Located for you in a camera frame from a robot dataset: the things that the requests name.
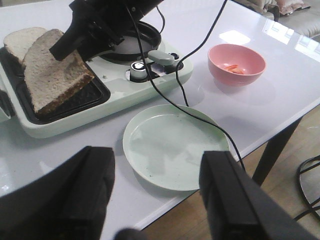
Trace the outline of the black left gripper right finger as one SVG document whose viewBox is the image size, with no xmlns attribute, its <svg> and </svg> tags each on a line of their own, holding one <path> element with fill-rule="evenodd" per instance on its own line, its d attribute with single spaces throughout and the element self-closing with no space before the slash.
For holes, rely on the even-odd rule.
<svg viewBox="0 0 320 240">
<path fill-rule="evenodd" d="M 200 194 L 214 240 L 314 240 L 236 163 L 228 151 L 205 151 Z"/>
</svg>

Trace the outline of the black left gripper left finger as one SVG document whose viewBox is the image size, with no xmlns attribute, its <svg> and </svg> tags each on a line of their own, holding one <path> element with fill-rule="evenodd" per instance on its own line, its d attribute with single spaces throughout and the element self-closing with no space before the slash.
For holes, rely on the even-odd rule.
<svg viewBox="0 0 320 240">
<path fill-rule="evenodd" d="M 0 199 L 3 240 L 98 240 L 115 182 L 110 147 L 86 146 Z"/>
</svg>

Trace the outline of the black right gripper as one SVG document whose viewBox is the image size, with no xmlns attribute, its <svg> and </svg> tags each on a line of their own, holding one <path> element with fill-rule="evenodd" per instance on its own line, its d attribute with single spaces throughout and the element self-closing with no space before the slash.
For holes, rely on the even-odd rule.
<svg viewBox="0 0 320 240">
<path fill-rule="evenodd" d="M 161 34 L 141 19 L 156 8 L 159 0 L 74 0 L 72 22 L 68 30 L 49 49 L 57 61 L 64 60 L 74 50 L 88 59 L 100 53 L 123 51 L 129 37 L 136 34 L 150 44 L 147 50 L 156 49 Z"/>
</svg>

